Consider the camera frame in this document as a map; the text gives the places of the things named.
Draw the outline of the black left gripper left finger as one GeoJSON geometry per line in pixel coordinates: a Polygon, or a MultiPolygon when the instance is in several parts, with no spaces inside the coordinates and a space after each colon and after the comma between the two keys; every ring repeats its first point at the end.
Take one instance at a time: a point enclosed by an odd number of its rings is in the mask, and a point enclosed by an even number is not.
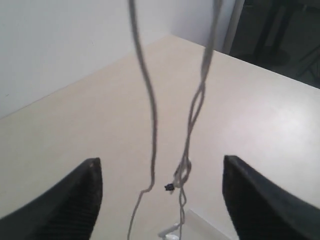
{"type": "Polygon", "coordinates": [[[100,158],[89,158],[45,193],[0,219],[2,240],[88,240],[103,199],[100,158]]]}

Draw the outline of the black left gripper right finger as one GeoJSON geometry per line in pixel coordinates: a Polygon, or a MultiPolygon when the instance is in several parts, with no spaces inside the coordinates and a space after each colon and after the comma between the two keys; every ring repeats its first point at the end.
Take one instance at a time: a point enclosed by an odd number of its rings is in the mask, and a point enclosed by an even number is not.
{"type": "Polygon", "coordinates": [[[223,159],[222,195],[241,240],[318,240],[320,210],[236,155],[223,159]]]}

